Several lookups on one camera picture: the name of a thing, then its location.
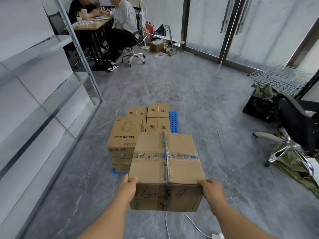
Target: grey marble floor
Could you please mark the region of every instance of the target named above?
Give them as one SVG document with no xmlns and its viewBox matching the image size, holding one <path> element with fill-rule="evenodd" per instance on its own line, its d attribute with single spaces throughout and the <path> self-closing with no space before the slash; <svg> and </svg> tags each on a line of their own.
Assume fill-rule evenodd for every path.
<svg viewBox="0 0 319 239">
<path fill-rule="evenodd" d="M 319 200 L 275 166 L 262 166 L 272 146 L 252 133 L 274 127 L 242 113 L 251 78 L 188 53 L 146 54 L 145 65 L 134 60 L 131 68 L 94 72 L 104 102 L 23 238 L 76 238 L 107 208 L 122 179 L 111 173 L 106 149 L 114 118 L 151 102 L 178 112 L 180 133 L 193 136 L 206 177 L 221 182 L 229 204 L 279 238 L 319 238 Z M 164 215 L 129 210 L 124 238 L 167 238 Z M 203 233 L 221 232 L 204 199 L 188 215 Z M 171 238 L 205 238 L 183 213 L 169 213 L 167 222 Z"/>
</svg>

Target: black pants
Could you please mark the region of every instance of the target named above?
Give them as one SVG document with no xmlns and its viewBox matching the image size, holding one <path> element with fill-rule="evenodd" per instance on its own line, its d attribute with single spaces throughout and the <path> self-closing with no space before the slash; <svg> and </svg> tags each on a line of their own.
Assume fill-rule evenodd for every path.
<svg viewBox="0 0 319 239">
<path fill-rule="evenodd" d="M 119 51 L 130 46 L 130 44 L 134 41 L 134 35 L 127 30 L 113 28 L 106 35 L 106 41 L 110 46 L 108 50 L 110 52 L 111 61 L 116 62 L 116 60 L 121 56 Z"/>
</svg>

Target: blue plastic pallet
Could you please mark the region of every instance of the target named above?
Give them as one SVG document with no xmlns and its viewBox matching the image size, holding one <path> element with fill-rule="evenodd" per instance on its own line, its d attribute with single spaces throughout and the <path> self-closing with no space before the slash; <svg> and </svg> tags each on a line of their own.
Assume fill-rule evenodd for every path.
<svg viewBox="0 0 319 239">
<path fill-rule="evenodd" d="M 112 173 L 113 174 L 127 174 L 127 173 L 119 173 L 119 172 L 117 172 L 114 167 L 112 167 Z"/>
<path fill-rule="evenodd" d="M 171 133 L 178 133 L 177 112 L 169 112 L 169 123 L 171 125 Z"/>
</svg>

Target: chair wheel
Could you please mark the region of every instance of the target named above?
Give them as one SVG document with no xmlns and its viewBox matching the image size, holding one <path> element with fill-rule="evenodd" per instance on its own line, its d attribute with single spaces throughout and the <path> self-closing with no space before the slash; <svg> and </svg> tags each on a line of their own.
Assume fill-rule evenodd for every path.
<svg viewBox="0 0 319 239">
<path fill-rule="evenodd" d="M 265 160 L 264 166 L 265 166 L 266 168 L 269 168 L 270 165 L 271 165 L 271 162 L 269 162 L 268 160 Z"/>
</svg>

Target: person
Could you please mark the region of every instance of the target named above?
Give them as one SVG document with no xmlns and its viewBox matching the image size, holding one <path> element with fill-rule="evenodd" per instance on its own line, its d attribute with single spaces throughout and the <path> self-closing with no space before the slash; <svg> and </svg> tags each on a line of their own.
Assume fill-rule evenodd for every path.
<svg viewBox="0 0 319 239">
<path fill-rule="evenodd" d="M 110 206 L 78 239 L 122 239 L 125 215 L 135 195 L 137 182 L 137 177 L 129 182 L 127 174 Z M 216 180 L 201 180 L 198 183 L 203 187 L 204 198 L 216 216 L 225 239 L 275 239 L 228 205 L 223 188 Z"/>
<path fill-rule="evenodd" d="M 80 12 L 81 9 L 86 9 L 89 18 L 97 17 L 100 15 L 97 7 L 94 4 L 90 3 L 90 0 L 73 0 L 70 4 L 69 9 L 69 18 L 71 24 L 77 21 L 76 14 L 77 12 Z"/>
<path fill-rule="evenodd" d="M 107 71 L 117 68 L 116 60 L 120 57 L 119 51 L 134 41 L 134 33 L 138 30 L 135 10 L 127 0 L 109 0 L 115 6 L 115 11 L 100 11 L 101 15 L 113 18 L 113 26 L 106 35 L 109 45 L 110 64 Z"/>
</svg>

